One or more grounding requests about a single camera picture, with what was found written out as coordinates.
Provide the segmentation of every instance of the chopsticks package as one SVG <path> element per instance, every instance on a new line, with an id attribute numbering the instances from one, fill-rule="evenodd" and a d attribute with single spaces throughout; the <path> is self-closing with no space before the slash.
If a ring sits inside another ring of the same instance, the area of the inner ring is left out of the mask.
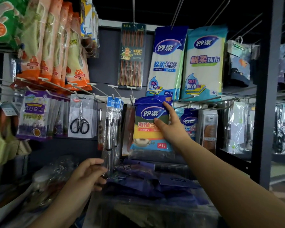
<path id="1" fill-rule="evenodd" d="M 146 25 L 122 24 L 118 66 L 118 87 L 142 88 Z"/>

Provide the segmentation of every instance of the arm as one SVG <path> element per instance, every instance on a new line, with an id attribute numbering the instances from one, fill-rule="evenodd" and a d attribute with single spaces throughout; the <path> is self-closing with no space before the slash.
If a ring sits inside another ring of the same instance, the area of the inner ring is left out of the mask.
<path id="1" fill-rule="evenodd" d="M 100 186 L 94 184 L 106 183 L 101 175 L 107 172 L 107 169 L 96 165 L 103 162 L 99 158 L 90 158 L 82 162 L 49 208 L 29 228 L 70 227 L 75 219 L 80 216 L 91 192 L 102 190 Z"/>
<path id="2" fill-rule="evenodd" d="M 285 227 L 285 203 L 193 141 L 174 109 L 167 125 L 154 122 L 164 137 L 182 154 L 206 193 L 231 227 Z"/>

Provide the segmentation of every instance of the black metal post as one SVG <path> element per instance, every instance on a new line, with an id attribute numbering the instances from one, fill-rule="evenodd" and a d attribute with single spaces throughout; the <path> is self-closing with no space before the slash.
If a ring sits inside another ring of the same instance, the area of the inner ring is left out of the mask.
<path id="1" fill-rule="evenodd" d="M 269 189 L 284 0 L 268 0 L 263 8 L 250 177 Z"/>

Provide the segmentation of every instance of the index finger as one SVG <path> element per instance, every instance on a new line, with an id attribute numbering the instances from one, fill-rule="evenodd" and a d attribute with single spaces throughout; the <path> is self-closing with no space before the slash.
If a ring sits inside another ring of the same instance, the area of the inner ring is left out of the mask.
<path id="1" fill-rule="evenodd" d="M 77 178 L 84 176 L 85 171 L 92 165 L 102 164 L 104 160 L 101 158 L 88 158 L 84 160 L 74 171 L 73 175 Z"/>
<path id="2" fill-rule="evenodd" d="M 179 121 L 178 115 L 176 114 L 175 110 L 173 109 L 172 106 L 170 106 L 167 102 L 164 102 L 163 105 L 167 108 L 169 111 L 170 117 L 171 117 L 171 122 L 176 122 Z"/>

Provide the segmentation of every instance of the dark ceiling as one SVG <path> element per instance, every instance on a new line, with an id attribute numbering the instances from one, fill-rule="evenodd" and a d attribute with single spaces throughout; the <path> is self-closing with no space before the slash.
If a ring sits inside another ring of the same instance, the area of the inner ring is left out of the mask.
<path id="1" fill-rule="evenodd" d="M 204 26 L 224 0 L 184 0 L 175 25 L 189 25 L 191 29 Z M 79 10 L 79 2 L 72 0 L 75 11 Z M 179 0 L 135 0 L 136 22 L 153 25 L 170 25 Z M 268 0 L 231 0 L 214 25 L 227 24 L 228 39 L 262 13 L 263 5 Z M 99 18 L 121 22 L 133 21 L 132 0 L 93 0 Z M 251 29 L 262 19 L 260 16 L 243 30 Z M 244 42 L 253 43 L 260 39 L 262 24 L 257 25 L 244 37 Z"/>

